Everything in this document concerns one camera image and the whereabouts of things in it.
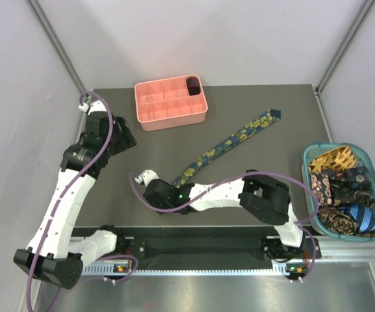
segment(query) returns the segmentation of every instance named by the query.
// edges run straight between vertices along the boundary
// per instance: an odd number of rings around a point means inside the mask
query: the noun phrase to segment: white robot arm
[[[34,278],[66,289],[77,283],[81,272],[90,263],[117,249],[118,235],[112,226],[101,227],[79,242],[70,242],[70,238],[84,199],[101,169],[107,165],[109,157],[136,145],[123,116],[113,116],[112,137],[108,148],[63,194],[71,180],[97,155],[105,143],[109,129],[106,109],[100,101],[95,101],[90,106],[83,104],[80,108],[88,111],[85,130],[81,133],[79,142],[70,146],[63,154],[56,189],[37,233],[27,248],[17,250],[14,256],[14,262],[29,273],[35,250],[43,239],[44,229],[51,222],[38,255]]]
[[[176,188],[160,180],[153,170],[144,170],[135,181],[146,187],[144,197],[154,207],[178,207],[205,193],[178,212],[187,214],[213,208],[245,208],[260,221],[273,225],[283,245],[299,248],[302,244],[303,231],[296,225],[289,188],[272,177],[258,175],[237,179],[214,189],[212,185],[196,183]]]

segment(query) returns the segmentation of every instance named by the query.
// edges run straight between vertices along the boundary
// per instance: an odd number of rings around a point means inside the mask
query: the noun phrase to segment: salmon pink organizer tray
[[[197,78],[200,93],[188,94],[186,80]],[[135,86],[136,116],[143,130],[152,131],[196,124],[206,119],[207,102],[197,75],[138,83]]]

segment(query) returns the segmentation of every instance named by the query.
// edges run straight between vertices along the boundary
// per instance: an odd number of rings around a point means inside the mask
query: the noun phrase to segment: gray work surface
[[[115,286],[85,281],[62,290],[51,312],[375,312],[368,263],[319,263],[303,284],[283,276],[134,276]],[[45,311],[56,286],[43,284],[35,311]]]
[[[202,213],[158,215],[144,207],[129,185],[131,172],[156,171],[171,183],[202,153],[268,109],[281,110],[281,120],[263,129],[196,174],[191,182],[210,184],[247,169],[272,171],[302,180],[302,154],[313,142],[328,141],[310,85],[208,86],[209,106],[203,123],[152,132],[136,119],[134,90],[95,90],[112,112],[123,114],[138,145],[109,160],[89,192],[77,226],[259,226],[244,209],[209,209]],[[303,190],[291,187],[298,218],[308,215]]]

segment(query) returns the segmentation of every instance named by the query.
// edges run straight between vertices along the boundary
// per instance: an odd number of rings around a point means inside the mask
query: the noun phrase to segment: white wall
[[[87,87],[317,84],[363,0],[40,0]]]
[[[47,209],[77,96],[25,1],[0,1],[0,312],[15,311],[25,289],[12,258]]]
[[[361,146],[375,167],[375,6],[323,95],[337,140]]]

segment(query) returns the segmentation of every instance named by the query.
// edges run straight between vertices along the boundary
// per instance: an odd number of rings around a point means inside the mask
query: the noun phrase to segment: purple cable
[[[131,259],[135,262],[135,265],[134,267],[131,269],[131,271],[129,271],[127,273],[127,275],[125,275],[123,278],[120,278],[120,279],[108,279],[108,280],[111,280],[111,281],[115,281],[115,283],[121,283],[125,280],[128,280],[129,277],[131,277],[131,275],[134,274],[135,270],[138,268],[138,265],[140,264],[138,259],[136,257],[134,257],[133,255],[108,255],[106,257],[101,257],[99,258],[97,261],[102,261],[102,260],[115,260],[115,259]],[[74,288],[73,290],[76,290],[77,287],[80,287],[82,284],[85,284],[85,283],[88,283],[89,281],[94,281],[94,280],[103,280],[104,278],[102,277],[93,277],[93,278],[88,278],[80,283],[78,283]],[[63,299],[64,297],[66,297],[67,295],[70,294],[70,292],[67,292],[66,294],[64,294],[63,296],[61,296],[60,298],[58,297],[58,295],[60,294],[60,291],[61,291],[61,288],[59,287],[53,297],[53,299],[51,300],[50,304],[48,305],[47,309],[45,310],[45,312],[49,312],[50,309],[53,307],[53,305],[55,304],[55,302],[57,301],[57,299]]]
[[[141,194],[139,194],[137,191],[136,191],[136,187],[135,187],[135,177],[137,177],[138,175],[137,174],[130,174],[129,175],[129,183],[131,184],[131,188],[133,190],[133,192],[135,193],[135,195],[137,196],[137,198],[145,205],[147,206],[148,208],[154,210],[154,211],[157,211],[159,213],[174,213],[178,210],[182,210],[183,208],[189,206],[191,203],[194,203],[196,200],[200,199],[203,195],[207,194],[208,192],[210,192],[212,189],[215,189],[216,187],[219,187],[220,185],[224,184],[224,183],[228,183],[228,182],[232,182],[234,180],[237,180],[237,179],[241,179],[243,177],[251,177],[251,176],[270,176],[270,177],[278,177],[280,179],[284,179],[284,180],[287,180],[287,181],[290,181],[296,185],[298,185],[299,187],[302,187],[305,191],[307,191],[311,197],[313,197],[313,199],[315,200],[315,205],[316,205],[316,208],[315,210],[313,211],[313,213],[311,215],[308,216],[308,218],[306,219],[303,219],[303,220],[299,220],[296,222],[297,226],[302,229],[302,231],[304,231],[306,234],[309,235],[309,238],[311,240],[311,243],[313,244],[313,258],[311,260],[311,264],[310,264],[310,267],[309,267],[309,270],[307,271],[307,274],[302,278],[302,282],[305,281],[305,279],[311,274],[312,270],[313,270],[313,267],[314,267],[314,264],[315,264],[315,261],[316,261],[316,242],[312,236],[312,234],[303,227],[303,223],[307,223],[307,222],[310,222],[312,219],[314,219],[314,217],[316,217],[317,213],[318,213],[318,210],[320,209],[320,203],[317,199],[317,196],[315,195],[315,193],[313,193],[313,191],[305,184],[301,183],[299,180],[296,180],[295,178],[293,177],[289,177],[287,175],[283,175],[283,174],[277,174],[275,172],[264,172],[264,171],[253,171],[253,172],[246,172],[244,174],[238,174],[238,175],[235,175],[233,177],[229,177],[227,179],[223,179],[221,180],[220,182],[217,182],[213,185],[211,185],[210,187],[207,188],[206,191],[200,193],[199,195],[197,195],[195,198],[193,198],[192,200],[184,203],[183,205],[179,206],[179,207],[175,207],[175,208],[171,208],[171,209],[160,209],[160,208],[156,208],[154,206],[151,206],[143,197]]]
[[[108,144],[110,142],[110,138],[112,137],[112,129],[113,129],[113,119],[112,119],[112,113],[109,109],[108,103],[98,94],[92,91],[85,91],[79,96],[79,104],[83,103],[83,99],[86,95],[91,95],[98,99],[100,102],[102,102],[103,106],[105,106],[105,109],[107,110],[108,114],[108,121],[109,121],[109,130],[108,135],[105,140],[105,143],[103,144],[102,148],[99,150],[99,152],[96,154],[96,156],[86,165],[83,167],[83,169],[69,182],[69,184],[66,185],[64,190],[60,193],[60,196],[58,197],[58,200],[56,201],[55,205],[53,206],[53,210],[50,213],[50,216],[53,218],[55,216],[55,213],[57,211],[57,207],[60,204],[61,200],[63,199],[63,196],[67,193],[67,191],[70,189],[70,187],[79,179],[83,174],[101,157],[103,152],[107,149]],[[27,279],[27,288],[25,289],[25,301],[27,303],[27,309],[29,312],[33,312],[32,310],[32,304],[31,304],[31,284],[32,284],[32,277],[34,276],[34,271],[36,270],[36,264],[38,260],[38,256],[40,255],[40,252],[43,248],[43,244],[45,241],[45,238],[47,237],[47,234],[49,233],[50,225],[52,223],[53,219],[50,219],[47,221],[47,225],[45,226],[45,229],[42,234],[42,239],[38,243],[37,249],[34,253],[34,257],[31,262],[30,266],[30,272],[29,277]]]

